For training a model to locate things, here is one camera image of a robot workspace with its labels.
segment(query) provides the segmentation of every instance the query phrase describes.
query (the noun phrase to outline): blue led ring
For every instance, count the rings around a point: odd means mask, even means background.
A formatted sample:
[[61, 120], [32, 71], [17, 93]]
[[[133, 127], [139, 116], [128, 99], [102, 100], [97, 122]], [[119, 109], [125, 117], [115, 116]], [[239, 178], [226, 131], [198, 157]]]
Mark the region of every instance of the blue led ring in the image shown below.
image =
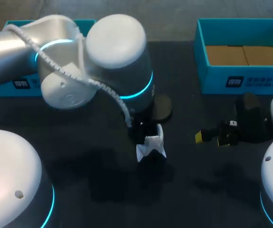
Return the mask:
[[[49, 46], [52, 46], [54, 44], [61, 44], [61, 43], [71, 43], [73, 42], [73, 40], [71, 39], [58, 39], [58, 40], [54, 40], [54, 41], [51, 41], [51, 42], [48, 42], [47, 44], [45, 44], [44, 46], [42, 46], [40, 48], [40, 50], [44, 50], [45, 48], [49, 47]], [[38, 53], [36, 53], [35, 55], [35, 62], [37, 62], [37, 58], [38, 58]], [[133, 95], [129, 95], [129, 96], [120, 96], [121, 99], [125, 100], [125, 99], [131, 99], [131, 98], [134, 98], [134, 97], [137, 97], [139, 95], [141, 95], [143, 92], [145, 92], [145, 90], [150, 86], [151, 82], [153, 80], [153, 72], [151, 74], [151, 78], [150, 78], [150, 81], [149, 83], [146, 85], [145, 88], [143, 88], [141, 91], [139, 91], [138, 93], [135, 93]]]
[[123, 100], [124, 100], [124, 99], [131, 99], [131, 98], [134, 98], [134, 97], [136, 97], [136, 96], [141, 95], [143, 92], [145, 92], [146, 89], [148, 89], [148, 87], [150, 86], [150, 84], [151, 84], [151, 82], [152, 82], [152, 79], [153, 79], [153, 72], [152, 72], [152, 74], [151, 74], [150, 81], [149, 81], [149, 83], [146, 85], [145, 88], [143, 88], [143, 89], [142, 89], [141, 91], [139, 91], [138, 93], [135, 93], [135, 94], [130, 95], [130, 96], [120, 96], [120, 98], [123, 99]]
[[262, 202], [262, 196], [261, 196], [261, 193], [260, 193], [260, 199], [261, 199], [261, 205], [262, 205], [262, 208], [263, 208], [263, 210], [264, 210], [264, 212], [265, 212], [265, 214], [266, 214], [266, 216], [268, 217], [268, 219], [269, 219], [269, 221], [273, 224], [273, 221], [271, 220], [271, 218], [268, 216], [268, 214], [267, 214], [267, 212], [266, 212], [266, 210], [265, 210], [265, 208], [264, 208], [264, 205], [263, 205], [263, 202]]
[[53, 208], [54, 208], [54, 202], [55, 202], [55, 192], [54, 192], [54, 187], [52, 186], [52, 190], [53, 190], [53, 200], [52, 200], [52, 206], [51, 206], [51, 209], [50, 209], [50, 212], [45, 220], [45, 222], [42, 224], [42, 226], [40, 228], [44, 228], [45, 225], [47, 224], [47, 222], [49, 221], [51, 215], [52, 215], [52, 211], [53, 211]]

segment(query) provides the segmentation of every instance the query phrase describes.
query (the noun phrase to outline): cable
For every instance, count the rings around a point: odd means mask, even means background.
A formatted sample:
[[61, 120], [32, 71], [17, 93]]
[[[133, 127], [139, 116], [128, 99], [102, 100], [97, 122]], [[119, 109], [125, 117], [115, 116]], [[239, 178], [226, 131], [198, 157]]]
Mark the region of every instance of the cable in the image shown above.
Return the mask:
[[[129, 110], [126, 106], [126, 104], [123, 102], [123, 100], [120, 98], [120, 96], [109, 86], [99, 82], [95, 81], [91, 78], [85, 78], [80, 79], [78, 77], [74, 77], [70, 72], [65, 71], [60, 65], [58, 65], [56, 62], [54, 62], [48, 55], [46, 55], [42, 50], [40, 50], [40, 47], [35, 44], [31, 38], [29, 38], [22, 29], [20, 29], [18, 26], [13, 25], [13, 24], [8, 24], [6, 27], [4, 27], [3, 30], [8, 30], [14, 32], [20, 39], [22, 39], [27, 45], [29, 45], [36, 53], [38, 53], [38, 56], [40, 56], [49, 66], [51, 66], [55, 71], [60, 72], [64, 76], [75, 80], [77, 82], [83, 83], [85, 85], [93, 85], [98, 89], [104, 90], [107, 94], [109, 94], [120, 106], [120, 108], [123, 111], [123, 114], [125, 116], [125, 122], [128, 127], [132, 126], [131, 123], [131, 116], [129, 113]], [[79, 29], [77, 31], [77, 39], [78, 39], [78, 59], [79, 59], [79, 67], [81, 68], [82, 74], [84, 77], [86, 77], [85, 73], [85, 67], [84, 67], [84, 60], [83, 60], [83, 36], [80, 35]]]

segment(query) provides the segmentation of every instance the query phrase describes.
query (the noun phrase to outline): teal box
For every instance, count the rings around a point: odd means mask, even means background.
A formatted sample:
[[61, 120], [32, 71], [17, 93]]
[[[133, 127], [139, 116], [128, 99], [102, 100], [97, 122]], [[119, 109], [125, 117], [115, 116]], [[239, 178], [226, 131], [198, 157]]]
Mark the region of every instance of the teal box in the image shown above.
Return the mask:
[[273, 66], [212, 66], [208, 45], [273, 47], [273, 19], [198, 19], [194, 41], [203, 94], [273, 95]]
[[[33, 20], [8, 20], [5, 25], [14, 24], [23, 26], [31, 22]], [[86, 36], [96, 21], [92, 19], [79, 19], [74, 20], [74, 22], [79, 27], [81, 33]], [[0, 85], [0, 96], [42, 96], [39, 76], [37, 74], [27, 75]]]

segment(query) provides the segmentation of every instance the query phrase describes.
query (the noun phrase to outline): yellow object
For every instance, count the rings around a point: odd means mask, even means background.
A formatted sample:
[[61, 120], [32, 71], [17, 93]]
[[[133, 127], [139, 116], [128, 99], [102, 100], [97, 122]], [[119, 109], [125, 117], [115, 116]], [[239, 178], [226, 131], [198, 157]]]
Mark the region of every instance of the yellow object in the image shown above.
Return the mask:
[[195, 135], [195, 143], [198, 144], [198, 143], [202, 143], [202, 142], [203, 142], [203, 140], [202, 140], [202, 133], [201, 133], [201, 131], [199, 131]]

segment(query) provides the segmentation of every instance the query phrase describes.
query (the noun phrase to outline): dark tabletop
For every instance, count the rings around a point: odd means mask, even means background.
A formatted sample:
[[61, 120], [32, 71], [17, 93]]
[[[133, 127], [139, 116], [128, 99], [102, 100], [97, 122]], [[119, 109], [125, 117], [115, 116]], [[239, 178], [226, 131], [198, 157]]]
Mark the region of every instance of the dark tabletop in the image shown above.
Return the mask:
[[[234, 119], [231, 95], [202, 95], [192, 42], [150, 42], [157, 93], [172, 99], [167, 159], [137, 163], [120, 109], [98, 92], [70, 111], [42, 98], [0, 98], [0, 129], [37, 150], [56, 189], [62, 228], [260, 228], [261, 161], [271, 141], [195, 144], [201, 128]], [[261, 96], [268, 107], [272, 96]]]

